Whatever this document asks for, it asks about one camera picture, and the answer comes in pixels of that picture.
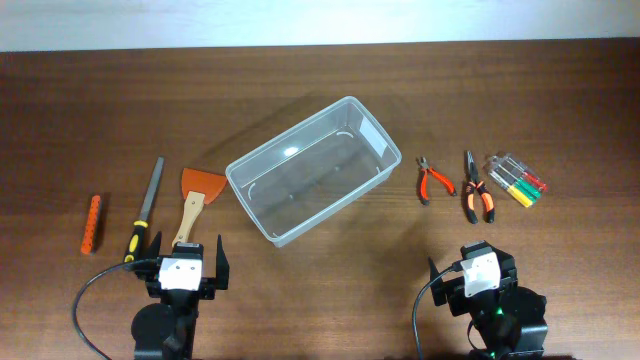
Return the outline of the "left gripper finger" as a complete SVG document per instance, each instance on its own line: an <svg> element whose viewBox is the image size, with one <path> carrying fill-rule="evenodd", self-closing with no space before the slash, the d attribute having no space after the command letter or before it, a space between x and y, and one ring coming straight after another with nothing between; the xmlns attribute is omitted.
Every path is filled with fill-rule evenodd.
<svg viewBox="0 0 640 360"><path fill-rule="evenodd" d="M135 266L135 275L139 279L154 279L159 272L161 262L160 248L162 242L162 232L159 231L153 238L151 244L142 253L140 263Z"/></svg>
<svg viewBox="0 0 640 360"><path fill-rule="evenodd" d="M229 286L229 278L230 264L224 251L222 236L218 235L216 243L215 276L212 280L212 286L216 290L227 290Z"/></svg>

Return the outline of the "metal file yellow-black handle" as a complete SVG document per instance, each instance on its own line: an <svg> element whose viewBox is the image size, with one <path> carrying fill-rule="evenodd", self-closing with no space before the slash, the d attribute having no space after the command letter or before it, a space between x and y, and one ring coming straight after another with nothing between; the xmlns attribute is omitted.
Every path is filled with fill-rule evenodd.
<svg viewBox="0 0 640 360"><path fill-rule="evenodd" d="M125 263L135 261L139 258L143 237L149 227L148 220L152 206L155 201L156 193L161 181L162 171L164 167L164 158L159 157L156 160L146 194L141 205L138 218L133 223L133 231L128 240L128 244L124 253L123 261Z"/></svg>

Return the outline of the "orange scraper wooden handle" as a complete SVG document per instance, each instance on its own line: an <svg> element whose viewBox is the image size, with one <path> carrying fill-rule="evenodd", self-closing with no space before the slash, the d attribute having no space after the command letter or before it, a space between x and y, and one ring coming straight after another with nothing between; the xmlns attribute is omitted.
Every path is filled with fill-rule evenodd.
<svg viewBox="0 0 640 360"><path fill-rule="evenodd" d="M211 204L225 189L228 180L220 174L184 168L181 191L184 198L183 216L171 246L189 241L191 230L203 208Z"/></svg>

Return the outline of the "orange bit holder strip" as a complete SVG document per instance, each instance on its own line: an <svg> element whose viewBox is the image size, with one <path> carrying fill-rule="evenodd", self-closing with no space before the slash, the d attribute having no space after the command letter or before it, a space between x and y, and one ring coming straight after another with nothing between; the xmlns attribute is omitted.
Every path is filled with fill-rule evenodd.
<svg viewBox="0 0 640 360"><path fill-rule="evenodd" d="M101 207L102 196L99 194L93 195L90 199L87 219L80 247L80 251L84 255L91 255L95 250Z"/></svg>

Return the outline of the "orange-black needle-nose pliers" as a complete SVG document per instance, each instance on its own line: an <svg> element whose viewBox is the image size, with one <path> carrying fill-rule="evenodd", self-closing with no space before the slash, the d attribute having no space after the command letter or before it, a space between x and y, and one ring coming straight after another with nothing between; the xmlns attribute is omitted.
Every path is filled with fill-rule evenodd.
<svg viewBox="0 0 640 360"><path fill-rule="evenodd" d="M485 221L489 224L495 221L495 204L486 184L479 178L478 168L470 151L465 152L466 182L463 186L465 200L463 202L465 215L471 224L478 223L475 213L475 195L478 194L483 202Z"/></svg>

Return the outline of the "clear plastic container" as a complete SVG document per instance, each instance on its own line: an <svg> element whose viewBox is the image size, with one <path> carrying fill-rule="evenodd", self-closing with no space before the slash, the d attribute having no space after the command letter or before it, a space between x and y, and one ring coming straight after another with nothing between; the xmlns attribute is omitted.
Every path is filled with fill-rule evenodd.
<svg viewBox="0 0 640 360"><path fill-rule="evenodd" d="M225 175L262 235L281 248L389 178L402 154L346 96L229 164Z"/></svg>

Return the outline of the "screwdriver set clear case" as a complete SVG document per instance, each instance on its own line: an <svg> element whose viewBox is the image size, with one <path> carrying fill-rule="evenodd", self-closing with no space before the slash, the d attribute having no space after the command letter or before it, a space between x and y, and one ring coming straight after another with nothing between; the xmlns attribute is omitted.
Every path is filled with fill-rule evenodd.
<svg viewBox="0 0 640 360"><path fill-rule="evenodd" d="M490 156L484 166L487 175L524 208L534 206L548 185L534 170L511 153Z"/></svg>

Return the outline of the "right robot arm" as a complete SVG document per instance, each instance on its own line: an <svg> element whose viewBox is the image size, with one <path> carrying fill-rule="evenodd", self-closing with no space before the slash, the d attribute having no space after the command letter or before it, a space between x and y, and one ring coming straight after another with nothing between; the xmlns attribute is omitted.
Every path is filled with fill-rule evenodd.
<svg viewBox="0 0 640 360"><path fill-rule="evenodd" d="M454 317L468 315L484 346L473 346L470 359L540 359L548 325L547 299L518 283L515 258L486 241L465 245L461 259L446 269L429 260L434 304Z"/></svg>

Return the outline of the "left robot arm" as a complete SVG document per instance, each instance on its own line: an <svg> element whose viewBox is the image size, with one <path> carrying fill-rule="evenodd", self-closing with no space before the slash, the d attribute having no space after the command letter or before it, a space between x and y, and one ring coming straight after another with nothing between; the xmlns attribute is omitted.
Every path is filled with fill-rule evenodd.
<svg viewBox="0 0 640 360"><path fill-rule="evenodd" d="M193 356L199 302L213 300L228 288L230 265L222 238L216 241L216 272L203 275L204 246L178 243L169 255L160 253L157 234L139 263L131 270L145 283L148 295L157 303L143 307L134 316L131 334L136 359L177 359Z"/></svg>

